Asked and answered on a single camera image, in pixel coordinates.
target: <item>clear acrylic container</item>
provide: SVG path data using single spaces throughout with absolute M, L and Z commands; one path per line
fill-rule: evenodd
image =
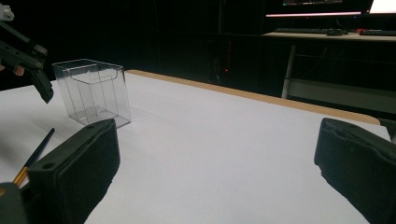
M 81 59 L 54 63 L 64 105 L 70 118 L 83 125 L 114 119 L 117 127 L 131 122 L 123 67 Z

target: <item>computer monitor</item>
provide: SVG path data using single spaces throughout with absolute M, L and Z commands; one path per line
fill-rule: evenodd
M 356 16 L 373 0 L 267 0 L 266 17 Z
M 395 14 L 395 0 L 373 0 L 371 7 L 367 10 L 369 14 Z

